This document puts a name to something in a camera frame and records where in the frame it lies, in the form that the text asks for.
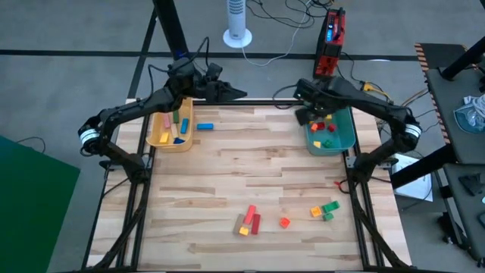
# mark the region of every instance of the white tower fan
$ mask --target white tower fan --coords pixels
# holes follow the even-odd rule
[[[246,0],[227,0],[229,29],[224,32],[226,45],[241,49],[252,41],[252,34],[246,29]]]

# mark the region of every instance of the red electronic device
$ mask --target red electronic device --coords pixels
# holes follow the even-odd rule
[[[343,8],[327,11],[317,44],[317,59],[313,67],[313,78],[332,76],[339,62],[346,28],[346,12]]]

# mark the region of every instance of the green mat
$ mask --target green mat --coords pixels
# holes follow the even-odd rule
[[[0,272],[46,272],[80,170],[0,136]]]

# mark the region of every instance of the blue block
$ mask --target blue block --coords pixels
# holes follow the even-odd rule
[[[213,124],[197,124],[197,130],[213,130]]]
[[[184,118],[182,121],[182,127],[180,128],[180,133],[187,133],[188,126],[189,126],[189,119]]]
[[[174,144],[181,144],[181,143],[184,143],[185,140],[181,140],[180,138],[176,137],[175,140],[174,140]]]

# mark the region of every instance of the white paper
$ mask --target white paper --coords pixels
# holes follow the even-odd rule
[[[399,162],[393,166],[393,173],[396,173],[397,171],[419,160],[406,155],[395,154],[394,156],[399,160]],[[394,193],[416,199],[425,199],[426,197],[426,201],[433,202],[433,191],[431,190],[432,186],[433,183],[431,181],[431,174],[426,174],[425,176],[394,190]]]

